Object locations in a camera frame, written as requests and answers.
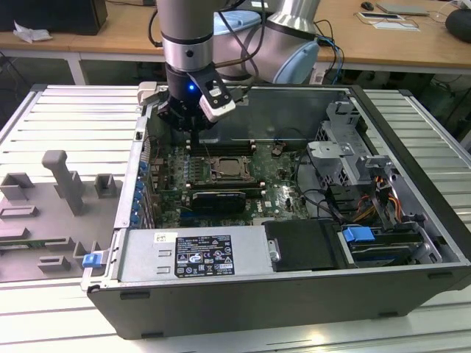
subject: wooden desk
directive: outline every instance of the wooden desk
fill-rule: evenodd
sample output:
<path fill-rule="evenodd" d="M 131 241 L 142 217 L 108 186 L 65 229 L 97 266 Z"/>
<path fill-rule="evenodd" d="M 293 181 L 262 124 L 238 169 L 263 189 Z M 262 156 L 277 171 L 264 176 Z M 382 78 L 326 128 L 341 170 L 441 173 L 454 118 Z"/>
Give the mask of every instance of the wooden desk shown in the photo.
<path fill-rule="evenodd" d="M 435 22 L 431 17 L 406 16 L 417 22 L 420 32 L 376 29 L 363 24 L 354 15 L 364 11 L 360 6 L 361 2 L 362 0 L 322 0 L 316 13 L 316 21 L 326 18 L 332 23 L 336 43 L 345 52 L 345 68 L 372 70 L 374 67 L 382 71 L 431 73 L 443 72 L 440 68 L 462 68 L 470 73 L 471 44 L 453 37 L 445 24 Z M 416 4 L 428 11 L 437 11 L 444 4 L 432 0 L 388 2 Z M 454 10 L 454 6 L 447 5 L 441 12 L 448 15 Z M 382 11 L 376 7 L 374 12 Z M 440 15 L 435 19 L 445 21 L 446 17 Z M 321 25 L 322 31 L 328 35 L 328 27 Z M 394 70 L 389 70 L 388 66 L 394 67 Z"/>
<path fill-rule="evenodd" d="M 437 11 L 444 3 L 434 0 L 389 0 L 418 4 Z M 376 29 L 354 15 L 362 11 L 362 0 L 322 0 L 316 20 L 328 19 L 336 43 L 344 50 L 344 68 L 371 71 L 423 72 L 430 74 L 471 74 L 471 44 L 455 39 L 445 25 L 429 17 L 413 16 L 420 32 Z M 81 60 L 162 62 L 163 51 L 147 39 L 153 8 L 107 3 L 108 19 L 96 36 L 52 33 L 53 40 L 28 44 L 11 33 L 0 33 L 0 50 L 16 57 L 53 57 L 68 61 L 77 84 L 87 82 Z M 448 5 L 444 14 L 454 10 Z M 329 29 L 321 24 L 322 31 Z M 160 39 L 158 19 L 153 33 Z M 323 73 L 333 60 L 330 48 L 321 48 L 316 71 Z"/>

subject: paper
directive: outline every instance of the paper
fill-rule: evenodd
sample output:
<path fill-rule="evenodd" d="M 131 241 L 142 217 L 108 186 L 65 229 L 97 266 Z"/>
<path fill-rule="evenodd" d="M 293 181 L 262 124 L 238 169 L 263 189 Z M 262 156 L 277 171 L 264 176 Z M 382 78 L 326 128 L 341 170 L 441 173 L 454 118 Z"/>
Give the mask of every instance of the paper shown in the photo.
<path fill-rule="evenodd" d="M 20 26 L 15 22 L 15 30 L 13 34 L 25 42 L 32 43 L 34 40 L 49 40 L 52 39 L 51 35 L 45 29 L 29 29 Z"/>
<path fill-rule="evenodd" d="M 414 24 L 399 24 L 397 22 L 370 22 L 376 29 L 396 29 L 398 31 L 415 31 L 420 32 L 420 29 L 417 28 Z"/>

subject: blue release latch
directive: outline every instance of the blue release latch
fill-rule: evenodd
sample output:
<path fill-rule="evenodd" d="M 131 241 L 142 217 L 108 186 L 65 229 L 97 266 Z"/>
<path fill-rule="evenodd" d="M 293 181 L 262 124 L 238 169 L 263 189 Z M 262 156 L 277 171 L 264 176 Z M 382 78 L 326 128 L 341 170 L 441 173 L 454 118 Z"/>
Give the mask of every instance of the blue release latch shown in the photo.
<path fill-rule="evenodd" d="M 86 254 L 83 257 L 83 268 L 100 268 L 102 267 L 102 254 Z"/>
<path fill-rule="evenodd" d="M 375 236 L 369 227 L 348 227 L 342 233 L 347 242 L 375 240 Z"/>

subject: metal bracket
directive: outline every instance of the metal bracket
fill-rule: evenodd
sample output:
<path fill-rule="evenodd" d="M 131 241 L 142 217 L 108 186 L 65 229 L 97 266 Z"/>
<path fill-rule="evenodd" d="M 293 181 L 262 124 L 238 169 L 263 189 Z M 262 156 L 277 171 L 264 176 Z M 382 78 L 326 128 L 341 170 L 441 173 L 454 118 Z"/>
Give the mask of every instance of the metal bracket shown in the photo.
<path fill-rule="evenodd" d="M 361 116 L 355 105 L 350 101 L 330 103 L 326 112 L 332 125 L 356 125 Z"/>

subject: warning label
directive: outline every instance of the warning label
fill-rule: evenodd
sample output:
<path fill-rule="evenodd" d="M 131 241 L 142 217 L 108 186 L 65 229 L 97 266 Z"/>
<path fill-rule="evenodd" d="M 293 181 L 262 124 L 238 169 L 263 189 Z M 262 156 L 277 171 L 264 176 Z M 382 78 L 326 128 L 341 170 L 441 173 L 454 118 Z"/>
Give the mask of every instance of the warning label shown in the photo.
<path fill-rule="evenodd" d="M 175 276 L 203 277 L 234 274 L 230 235 L 177 238 Z"/>

